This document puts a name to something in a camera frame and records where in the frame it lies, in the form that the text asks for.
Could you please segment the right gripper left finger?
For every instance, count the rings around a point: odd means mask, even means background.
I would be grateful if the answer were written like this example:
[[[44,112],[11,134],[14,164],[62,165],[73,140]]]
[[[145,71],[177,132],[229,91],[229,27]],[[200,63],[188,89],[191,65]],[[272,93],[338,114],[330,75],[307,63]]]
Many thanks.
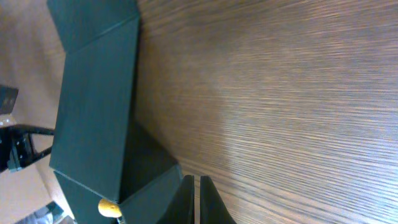
[[[194,224],[195,186],[194,176],[186,175],[172,201],[157,224]]]

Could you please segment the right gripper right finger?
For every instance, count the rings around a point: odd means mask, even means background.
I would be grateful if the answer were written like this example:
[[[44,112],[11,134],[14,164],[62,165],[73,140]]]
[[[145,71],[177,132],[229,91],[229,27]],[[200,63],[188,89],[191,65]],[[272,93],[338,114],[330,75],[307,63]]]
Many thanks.
[[[200,177],[200,223],[236,224],[210,176]]]

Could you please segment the yellow black screwdriver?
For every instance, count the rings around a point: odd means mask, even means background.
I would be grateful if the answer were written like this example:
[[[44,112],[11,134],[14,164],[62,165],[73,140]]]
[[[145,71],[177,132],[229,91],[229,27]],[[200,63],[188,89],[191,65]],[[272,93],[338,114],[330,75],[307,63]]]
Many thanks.
[[[108,218],[120,218],[122,217],[122,212],[118,204],[113,203],[105,198],[102,198],[98,203],[99,213]]]

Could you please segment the dark green box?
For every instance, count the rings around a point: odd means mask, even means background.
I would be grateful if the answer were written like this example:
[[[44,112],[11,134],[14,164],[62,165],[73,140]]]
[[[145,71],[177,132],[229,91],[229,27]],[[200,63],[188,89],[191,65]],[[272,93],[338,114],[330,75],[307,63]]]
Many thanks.
[[[140,15],[135,1],[47,3],[65,50],[50,166],[78,223],[156,223],[178,189],[177,160],[135,119]]]

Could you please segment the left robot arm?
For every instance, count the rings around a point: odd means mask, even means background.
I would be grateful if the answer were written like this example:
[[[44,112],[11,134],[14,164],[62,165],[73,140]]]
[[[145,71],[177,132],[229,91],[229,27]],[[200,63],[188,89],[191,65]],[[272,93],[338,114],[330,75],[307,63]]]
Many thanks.
[[[49,147],[35,150],[33,134],[53,136],[54,130],[27,124],[1,126],[1,172],[17,172],[43,159],[52,152]]]

